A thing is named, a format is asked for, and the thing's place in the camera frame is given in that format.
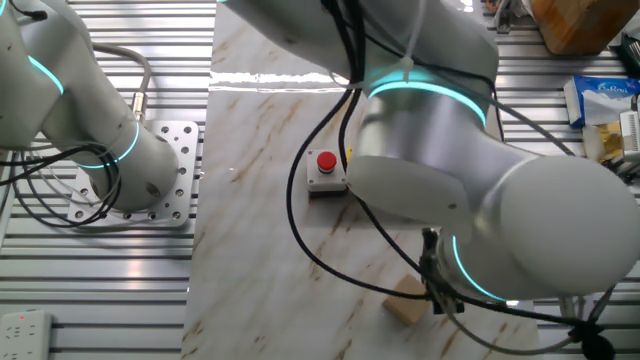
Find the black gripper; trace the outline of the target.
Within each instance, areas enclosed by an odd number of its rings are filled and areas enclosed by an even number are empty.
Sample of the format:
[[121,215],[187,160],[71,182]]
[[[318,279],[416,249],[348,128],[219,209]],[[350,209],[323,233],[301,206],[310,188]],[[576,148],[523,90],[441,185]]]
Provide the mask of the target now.
[[432,301],[434,314],[442,315],[445,313],[445,309],[451,310],[454,314],[463,313],[465,311],[464,303],[437,269],[438,232],[432,228],[423,228],[422,238],[423,248],[419,259],[420,274],[426,288],[427,299]]

